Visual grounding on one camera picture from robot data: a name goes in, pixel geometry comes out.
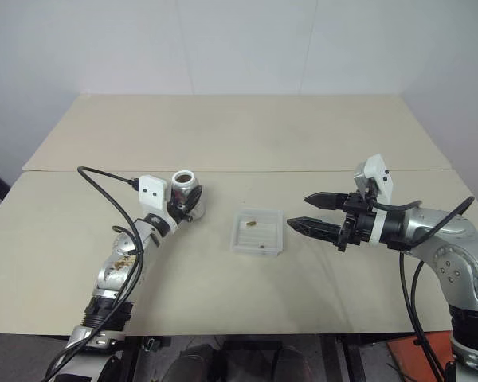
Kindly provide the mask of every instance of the plastic tray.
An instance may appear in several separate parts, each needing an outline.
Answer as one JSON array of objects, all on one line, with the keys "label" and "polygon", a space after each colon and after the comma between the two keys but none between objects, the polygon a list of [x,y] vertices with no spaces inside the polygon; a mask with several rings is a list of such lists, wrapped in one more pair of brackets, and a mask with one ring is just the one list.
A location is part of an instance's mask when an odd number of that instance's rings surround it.
[{"label": "plastic tray", "polygon": [[284,214],[275,209],[242,209],[233,220],[230,250],[276,257],[283,250]]}]

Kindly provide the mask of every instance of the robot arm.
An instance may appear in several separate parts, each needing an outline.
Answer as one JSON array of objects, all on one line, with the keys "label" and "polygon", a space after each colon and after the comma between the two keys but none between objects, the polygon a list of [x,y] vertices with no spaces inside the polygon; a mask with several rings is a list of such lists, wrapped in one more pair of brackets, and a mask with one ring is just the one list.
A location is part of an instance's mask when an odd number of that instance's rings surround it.
[{"label": "robot arm", "polygon": [[[145,256],[145,265],[138,267],[135,238],[123,228],[115,228],[119,232],[113,242],[112,253],[104,262],[98,275],[94,291],[88,306],[84,310],[82,324],[76,326],[65,348],[67,354],[73,351],[82,341],[90,340],[70,362],[60,370],[64,357],[56,357],[49,366],[44,380],[51,382],[109,382],[116,380],[120,374],[120,350],[126,337],[124,330],[131,318],[134,306],[133,295],[130,295],[119,309],[116,308],[119,298],[125,290],[134,287],[132,275],[140,271],[136,289],[142,283],[143,276],[148,273],[153,263],[152,251],[159,247],[164,239],[175,234],[181,222],[199,219],[205,212],[202,198],[202,186],[191,171],[183,170],[174,174],[171,188],[163,179],[144,175],[131,181],[133,188],[139,192],[139,202],[145,217],[134,222],[139,233]],[[94,335],[100,325],[101,329]]]},{"label": "robot arm", "polygon": [[[305,198],[321,209],[342,209],[346,213],[342,227],[308,217],[287,223],[306,236],[332,242],[339,251],[362,241],[384,243],[429,265],[449,304],[453,353],[460,365],[478,371],[478,231],[461,215],[472,197],[454,215],[420,208],[420,201],[390,206],[393,183],[380,155],[358,167],[355,182],[358,191],[353,193],[316,193]],[[448,222],[431,232],[443,219]]]}]

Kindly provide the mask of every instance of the white wall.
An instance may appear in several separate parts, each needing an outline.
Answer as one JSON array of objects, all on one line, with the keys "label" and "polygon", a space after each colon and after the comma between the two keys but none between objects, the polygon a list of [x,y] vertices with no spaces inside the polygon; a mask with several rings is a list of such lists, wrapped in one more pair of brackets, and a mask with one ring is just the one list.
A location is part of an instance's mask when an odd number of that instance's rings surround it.
[{"label": "white wall", "polygon": [[[478,48],[478,1],[0,0],[0,176],[13,182],[79,92],[403,93],[453,164],[442,44]],[[435,76],[439,80],[431,86]],[[460,81],[455,82],[460,88]],[[469,138],[469,147],[478,142]],[[478,192],[478,174],[468,178]]]}]

